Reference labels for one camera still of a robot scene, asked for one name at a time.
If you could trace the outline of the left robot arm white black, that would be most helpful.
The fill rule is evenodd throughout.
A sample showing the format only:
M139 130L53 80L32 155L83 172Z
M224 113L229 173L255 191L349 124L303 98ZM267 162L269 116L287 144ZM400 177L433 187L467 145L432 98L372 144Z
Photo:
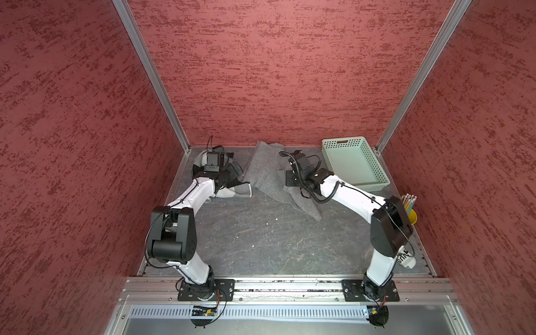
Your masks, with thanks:
M145 257L153 258L183 276L183 289L200 301L216 292L214 271L198 255L195 215L209 198L241 186L242 168L234 161L215 167L193 166L191 185L176 200L154 208L145 239Z

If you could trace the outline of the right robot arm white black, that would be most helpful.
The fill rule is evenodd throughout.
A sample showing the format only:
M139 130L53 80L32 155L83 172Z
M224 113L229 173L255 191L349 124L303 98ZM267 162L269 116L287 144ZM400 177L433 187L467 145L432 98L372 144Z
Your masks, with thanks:
M370 225L370 242L374 248L369 267L362 279L362 294L372 301L387 295L393 271L402 255L414 256L410 237L413 234L410 219L403 202L396 196L384 198L366 192L342 180L332 171L311 164L301 150L281 151L291 170L286 184L304 191L305 198L318 204L331 200L361 216Z

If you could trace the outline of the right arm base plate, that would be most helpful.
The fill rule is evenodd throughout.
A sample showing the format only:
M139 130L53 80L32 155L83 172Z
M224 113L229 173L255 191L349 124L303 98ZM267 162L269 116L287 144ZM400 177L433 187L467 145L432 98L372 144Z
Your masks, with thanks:
M391 279L384 286L377 286L370 280L342 280L342 292L346 302L399 302L400 297L395 282Z

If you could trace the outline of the black white checkered scarf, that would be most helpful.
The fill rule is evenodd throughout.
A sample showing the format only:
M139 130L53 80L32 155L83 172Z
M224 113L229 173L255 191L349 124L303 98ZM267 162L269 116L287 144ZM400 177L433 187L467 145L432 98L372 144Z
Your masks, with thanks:
M205 150L197 156L192 167L192 176L206 177L214 181L215 191L211 198L250 198L251 184L240 181L243 170L234 160L235 154L223 149Z

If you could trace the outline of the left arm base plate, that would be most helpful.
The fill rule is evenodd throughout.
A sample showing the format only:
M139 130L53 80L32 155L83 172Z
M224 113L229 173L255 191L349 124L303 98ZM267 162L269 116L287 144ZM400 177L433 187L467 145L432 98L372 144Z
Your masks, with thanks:
M203 285L179 281L175 285L177 300L180 302L231 302L235 284L234 279L215 279Z

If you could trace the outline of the grey knitted scarf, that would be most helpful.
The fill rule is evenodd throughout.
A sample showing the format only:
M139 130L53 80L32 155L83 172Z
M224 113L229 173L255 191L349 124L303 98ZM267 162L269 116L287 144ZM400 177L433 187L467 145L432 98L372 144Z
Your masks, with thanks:
M290 170L290 163L279 155L279 152L284 150L284 146L277 143L258 142L244 170L242 180L249 182L252 187L270 198L291 205L320 221L322 216L315 202L303 197L299 187L286 186L286 172Z

